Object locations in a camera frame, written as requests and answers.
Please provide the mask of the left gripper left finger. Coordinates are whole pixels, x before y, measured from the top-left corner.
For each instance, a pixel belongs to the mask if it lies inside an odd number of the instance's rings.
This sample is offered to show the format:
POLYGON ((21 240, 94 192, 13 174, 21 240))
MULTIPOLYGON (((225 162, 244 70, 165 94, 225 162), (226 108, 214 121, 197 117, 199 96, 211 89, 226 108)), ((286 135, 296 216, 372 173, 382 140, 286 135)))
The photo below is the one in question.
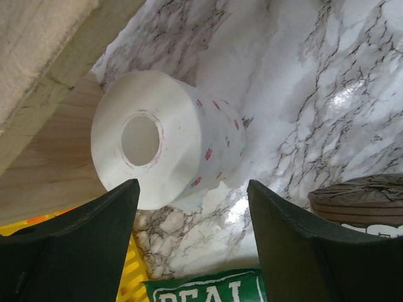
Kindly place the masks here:
POLYGON ((139 200, 128 180, 1 237, 1 301, 115 301, 139 200))

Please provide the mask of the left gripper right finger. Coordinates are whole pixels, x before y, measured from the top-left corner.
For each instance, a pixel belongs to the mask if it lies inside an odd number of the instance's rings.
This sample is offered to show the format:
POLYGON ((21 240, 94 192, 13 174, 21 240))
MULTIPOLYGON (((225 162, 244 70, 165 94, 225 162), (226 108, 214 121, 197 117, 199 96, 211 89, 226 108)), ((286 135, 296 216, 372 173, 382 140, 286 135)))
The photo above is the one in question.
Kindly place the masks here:
POLYGON ((320 218, 256 180, 247 187, 269 301, 401 301, 402 238, 320 218))

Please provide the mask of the green roll brown end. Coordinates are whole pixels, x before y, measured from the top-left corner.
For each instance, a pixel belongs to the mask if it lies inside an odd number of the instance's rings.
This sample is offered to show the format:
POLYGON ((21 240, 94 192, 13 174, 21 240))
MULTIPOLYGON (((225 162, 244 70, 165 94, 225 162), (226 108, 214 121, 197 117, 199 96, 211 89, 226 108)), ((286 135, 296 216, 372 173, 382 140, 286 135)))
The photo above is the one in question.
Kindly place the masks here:
POLYGON ((346 228, 402 236, 402 174, 359 177, 308 193, 311 211, 346 228))

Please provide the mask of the floral paper towel roll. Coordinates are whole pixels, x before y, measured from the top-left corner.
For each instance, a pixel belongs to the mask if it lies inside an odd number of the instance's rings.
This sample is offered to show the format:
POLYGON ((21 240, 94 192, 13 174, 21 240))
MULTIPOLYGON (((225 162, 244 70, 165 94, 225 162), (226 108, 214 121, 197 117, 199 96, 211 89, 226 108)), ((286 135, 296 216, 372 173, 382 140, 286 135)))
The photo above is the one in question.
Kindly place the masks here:
POLYGON ((241 163, 246 134, 227 102, 157 71, 129 72, 106 91, 91 128, 98 178, 140 186, 140 210, 197 211, 241 163))

